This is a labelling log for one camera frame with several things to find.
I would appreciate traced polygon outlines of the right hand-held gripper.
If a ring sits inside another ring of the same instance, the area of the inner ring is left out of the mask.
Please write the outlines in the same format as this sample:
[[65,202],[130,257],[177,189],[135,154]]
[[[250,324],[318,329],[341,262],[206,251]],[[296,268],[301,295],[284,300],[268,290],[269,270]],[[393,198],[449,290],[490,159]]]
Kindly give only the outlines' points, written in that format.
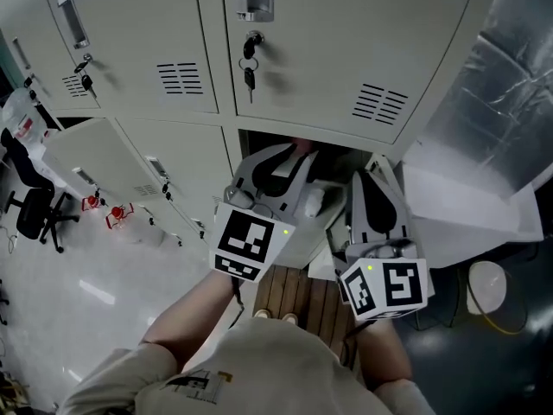
[[[347,224],[354,245],[345,250],[340,285],[358,322],[398,318],[428,304],[429,269],[407,238],[408,218],[404,201],[388,184],[365,170],[353,174]],[[383,235],[389,240],[369,242]]]

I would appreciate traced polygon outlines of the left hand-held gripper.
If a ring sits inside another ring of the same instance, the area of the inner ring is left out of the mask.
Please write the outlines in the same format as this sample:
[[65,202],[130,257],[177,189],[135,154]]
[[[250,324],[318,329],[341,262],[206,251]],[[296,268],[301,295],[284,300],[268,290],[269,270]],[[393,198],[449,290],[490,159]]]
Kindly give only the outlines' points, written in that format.
[[276,144],[242,160],[217,206],[209,246],[213,270],[257,283],[291,241],[296,207],[318,154],[304,154],[284,180],[275,180],[273,172],[293,152],[292,143]]

